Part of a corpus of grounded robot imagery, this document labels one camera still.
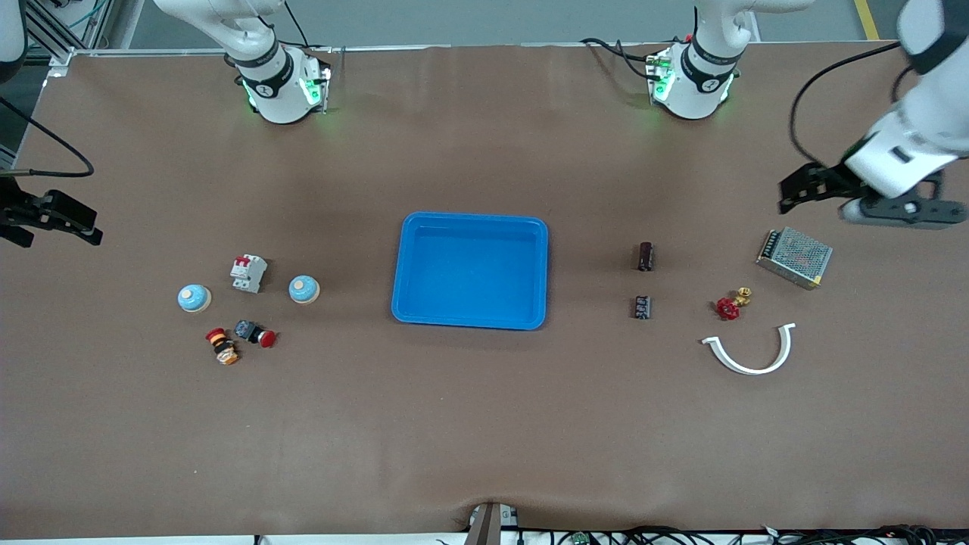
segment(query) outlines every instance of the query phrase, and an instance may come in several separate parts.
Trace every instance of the blue and white round object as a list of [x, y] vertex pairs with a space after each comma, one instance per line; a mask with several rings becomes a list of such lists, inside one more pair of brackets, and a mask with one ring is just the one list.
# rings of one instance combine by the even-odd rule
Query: blue and white round object
[[312, 276], [301, 274], [290, 282], [290, 299], [300, 305], [309, 305], [320, 297], [320, 284]]
[[201, 284], [189, 284], [178, 290], [178, 306], [186, 312], [202, 312], [212, 302], [212, 294]]

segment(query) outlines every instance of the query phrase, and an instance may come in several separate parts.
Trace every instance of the table surface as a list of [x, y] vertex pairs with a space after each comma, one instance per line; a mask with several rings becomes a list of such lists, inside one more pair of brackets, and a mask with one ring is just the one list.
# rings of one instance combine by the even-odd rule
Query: table surface
[[[26, 179], [99, 212], [100, 247], [0, 246], [3, 537], [452, 530], [479, 502], [530, 527], [969, 526], [969, 228], [778, 216], [800, 85], [870, 44], [753, 46], [732, 98], [688, 122], [585, 48], [333, 57], [331, 110], [250, 113], [218, 57], [88, 58], [37, 116], [94, 177]], [[888, 106], [891, 52], [827, 76], [800, 134], [836, 158]], [[20, 166], [73, 168], [32, 131]], [[964, 166], [948, 196], [969, 199]], [[523, 214], [550, 230], [536, 332], [390, 312], [415, 210]], [[753, 259], [789, 225], [834, 248], [804, 291]], [[633, 269], [656, 246], [656, 270]], [[235, 255], [270, 260], [263, 293]], [[286, 286], [323, 284], [306, 307]], [[212, 291], [199, 315], [178, 289]], [[753, 303], [721, 322], [711, 302]], [[653, 318], [630, 317], [653, 298]], [[219, 366], [204, 339], [279, 332]], [[720, 336], [750, 366], [699, 343]]]

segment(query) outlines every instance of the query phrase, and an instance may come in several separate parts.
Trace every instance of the perforated metal case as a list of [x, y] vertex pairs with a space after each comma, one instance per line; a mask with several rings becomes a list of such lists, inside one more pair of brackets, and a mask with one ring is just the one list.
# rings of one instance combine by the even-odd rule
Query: perforated metal case
[[813, 290], [821, 285], [831, 252], [830, 246], [785, 227], [783, 231], [767, 233], [757, 264], [806, 290]]

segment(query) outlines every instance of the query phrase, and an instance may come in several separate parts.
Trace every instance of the yellow line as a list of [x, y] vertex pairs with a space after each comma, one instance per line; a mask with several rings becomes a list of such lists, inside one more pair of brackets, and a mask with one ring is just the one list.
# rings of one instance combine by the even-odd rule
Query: yellow line
[[858, 10], [858, 17], [861, 19], [864, 37], [868, 40], [881, 40], [878, 37], [878, 28], [875, 27], [875, 19], [872, 18], [871, 10], [868, 8], [868, 0], [855, 0], [855, 9]]

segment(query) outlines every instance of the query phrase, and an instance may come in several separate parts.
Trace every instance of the blue plastic tray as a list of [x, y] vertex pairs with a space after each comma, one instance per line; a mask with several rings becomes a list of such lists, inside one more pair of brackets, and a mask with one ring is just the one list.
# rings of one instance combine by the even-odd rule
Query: blue plastic tray
[[412, 324], [534, 330], [547, 276], [541, 219], [414, 212], [400, 232], [391, 311]]

